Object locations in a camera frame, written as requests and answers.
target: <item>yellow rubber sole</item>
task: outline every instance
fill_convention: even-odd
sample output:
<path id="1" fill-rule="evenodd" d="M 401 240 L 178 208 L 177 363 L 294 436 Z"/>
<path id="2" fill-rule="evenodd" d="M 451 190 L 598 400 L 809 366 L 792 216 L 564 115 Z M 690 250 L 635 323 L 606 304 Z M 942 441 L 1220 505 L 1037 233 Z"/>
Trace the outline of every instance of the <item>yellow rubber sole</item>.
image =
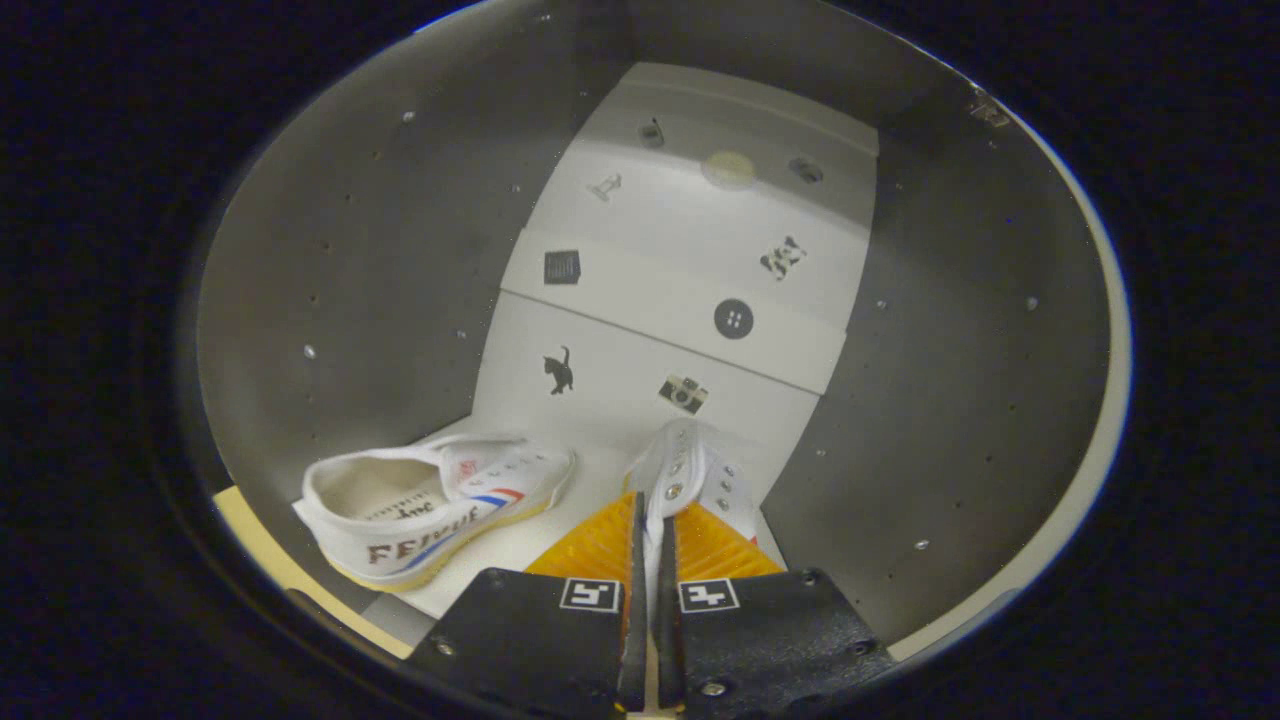
<path id="1" fill-rule="evenodd" d="M 513 525 L 516 523 L 520 523 L 521 520 L 527 520 L 527 519 L 532 518 L 534 515 L 540 514 L 543 510 L 547 510 L 548 505 L 550 505 L 550 500 L 543 501 L 541 505 L 530 507 L 529 510 L 526 510 L 524 512 L 518 512 L 516 515 L 512 515 L 511 518 L 503 518 L 502 520 L 497 520 L 497 521 L 494 521 L 494 523 L 492 523 L 489 525 L 485 525 L 485 527 L 480 528 L 475 534 L 472 534 L 471 537 L 468 537 L 466 541 L 460 542 L 458 544 L 456 544 L 453 547 L 453 550 L 449 550 L 448 552 L 445 552 L 440 557 L 436 557 L 434 561 L 431 561 L 430 565 L 428 565 L 426 568 L 422 569 L 422 574 L 421 575 L 415 575 L 412 579 L 408 579 L 408 580 L 404 580 L 404 582 L 401 582 L 401 583 L 397 583 L 397 584 L 384 585 L 384 584 L 370 583 L 369 580 L 362 580 L 362 579 L 352 575 L 351 573 L 348 573 L 347 569 L 343 568 L 342 565 L 338 565 L 337 562 L 334 562 L 333 559 L 329 557 L 328 553 L 325 553 L 324 557 L 325 557 L 325 560 L 329 561 L 329 565 L 333 565 L 334 570 L 338 570 L 339 573 L 342 573 L 342 575 L 344 578 L 347 578 L 348 580 L 356 583 L 357 585 L 366 587 L 366 588 L 369 588 L 371 591 L 379 591 L 379 592 L 408 592 L 408 591 L 412 591 L 412 589 L 417 589 L 417 588 L 425 585 L 426 583 L 430 583 L 431 580 L 434 580 L 435 577 L 440 573 L 440 569 L 444 568 L 444 565 L 449 560 L 453 559 L 453 555 L 457 551 L 460 551 L 463 547 L 466 547 L 468 542 L 476 539 L 477 537 L 480 537 L 480 536 L 483 536 L 483 534 L 485 534 L 489 530 L 493 530 L 495 528 L 503 528 L 503 527 L 507 527 L 507 525 Z"/>

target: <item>white panel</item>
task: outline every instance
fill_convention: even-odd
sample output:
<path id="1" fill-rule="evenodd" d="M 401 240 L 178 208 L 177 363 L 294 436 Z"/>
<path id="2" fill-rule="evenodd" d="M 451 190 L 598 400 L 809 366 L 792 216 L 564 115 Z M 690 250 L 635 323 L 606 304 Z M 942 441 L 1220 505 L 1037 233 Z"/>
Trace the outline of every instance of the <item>white panel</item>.
<path id="1" fill-rule="evenodd" d="M 841 142 L 847 142 L 873 158 L 879 155 L 879 136 L 876 128 L 837 113 L 820 102 L 749 79 L 684 65 L 636 63 L 623 76 L 620 85 L 680 90 L 732 100 L 806 124 Z"/>
<path id="2" fill-rule="evenodd" d="M 577 284 L 545 284 L 544 254 L 577 250 Z M 516 243 L 502 288 L 607 323 L 660 338 L 724 363 L 822 395 L 845 346 L 845 333 L 762 293 L 746 300 L 740 288 L 699 278 L 607 241 L 566 238 L 525 231 Z M 751 332 L 730 340 L 716 329 L 714 313 L 726 299 L 746 300 Z"/>
<path id="3" fill-rule="evenodd" d="M 543 356 L 571 348 L 573 389 L 550 395 Z M 401 593 L 439 616 L 485 568 L 524 570 L 568 530 L 618 497 L 631 460 L 667 420 L 684 414 L 658 389 L 667 375 L 703 383 L 696 418 L 737 437 L 731 450 L 759 505 L 795 448 L 817 396 L 590 318 L 503 292 L 494 309 L 467 419 L 435 434 L 470 429 L 529 430 L 575 448 L 579 466 L 559 505 L 467 543 L 428 585 Z M 758 543 L 782 564 L 768 527 Z"/>
<path id="4" fill-rule="evenodd" d="M 701 85 L 726 77 L 704 74 L 710 79 Z M 733 87 L 746 82 L 728 79 Z M 794 97 L 746 85 L 763 96 Z M 749 305 L 780 302 L 844 331 L 870 238 L 876 158 L 810 124 L 726 99 L 730 95 L 628 85 L 623 78 L 566 150 L 527 227 L 611 242 L 681 269 L 694 282 L 732 286 Z M 640 128 L 654 119 L 663 136 L 658 149 L 640 137 Z M 703 164 L 721 151 L 750 160 L 749 187 L 726 190 L 708 181 Z M 788 169 L 797 156 L 822 168 L 820 183 L 808 184 Z M 608 190 L 607 201 L 590 190 L 613 177 L 621 184 Z M 760 258 L 787 237 L 806 255 L 778 281 Z M 660 286 L 662 279 L 653 282 Z"/>

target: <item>gray wall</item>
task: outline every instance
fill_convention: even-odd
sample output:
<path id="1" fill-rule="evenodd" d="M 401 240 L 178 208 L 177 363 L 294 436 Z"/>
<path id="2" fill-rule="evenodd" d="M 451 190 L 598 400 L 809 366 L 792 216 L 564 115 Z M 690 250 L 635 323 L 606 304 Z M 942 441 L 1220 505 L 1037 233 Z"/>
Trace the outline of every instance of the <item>gray wall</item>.
<path id="1" fill-rule="evenodd" d="M 209 424 L 268 530 L 357 610 L 374 593 L 329 568 L 289 507 L 302 470 L 471 411 L 515 238 L 630 64 L 618 27 L 568 3 L 448 18 L 305 109 L 227 209 L 198 307 Z"/>
<path id="2" fill-rule="evenodd" d="M 787 561 L 827 570 L 891 643 L 1036 532 L 1106 382 L 1088 227 L 1032 140 L 970 118 L 970 96 L 943 87 L 881 128 L 849 340 L 763 505 Z"/>

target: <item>black button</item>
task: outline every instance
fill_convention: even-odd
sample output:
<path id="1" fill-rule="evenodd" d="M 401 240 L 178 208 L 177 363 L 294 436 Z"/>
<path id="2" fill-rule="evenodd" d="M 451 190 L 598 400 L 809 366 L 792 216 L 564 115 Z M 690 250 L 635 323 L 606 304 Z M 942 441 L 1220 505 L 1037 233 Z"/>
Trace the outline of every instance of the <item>black button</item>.
<path id="1" fill-rule="evenodd" d="M 751 309 L 741 300 L 731 297 L 716 306 L 716 329 L 730 340 L 746 337 L 754 324 Z"/>

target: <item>canvas shoe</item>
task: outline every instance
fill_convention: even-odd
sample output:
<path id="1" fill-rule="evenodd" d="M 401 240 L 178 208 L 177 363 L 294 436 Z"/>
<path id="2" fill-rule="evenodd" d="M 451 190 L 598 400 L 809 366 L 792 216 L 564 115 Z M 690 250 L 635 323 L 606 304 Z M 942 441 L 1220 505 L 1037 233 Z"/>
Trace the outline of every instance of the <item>canvas shoe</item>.
<path id="1" fill-rule="evenodd" d="M 625 493 L 640 491 L 646 497 L 644 564 L 649 607 L 655 606 L 667 518 L 676 518 L 677 534 L 687 538 L 680 551 L 685 570 L 696 560 L 707 560 L 707 568 L 718 569 L 723 577 L 781 571 L 755 547 L 755 503 L 744 470 L 728 457 L 727 447 L 730 442 L 712 425 L 689 418 L 672 420 L 658 430 L 623 479 Z M 692 579 L 680 569 L 677 575 Z"/>
<path id="2" fill-rule="evenodd" d="M 573 465 L 571 450 L 517 436 L 449 436 L 320 460 L 293 509 L 334 568 L 402 592 L 471 538 L 554 505 Z"/>

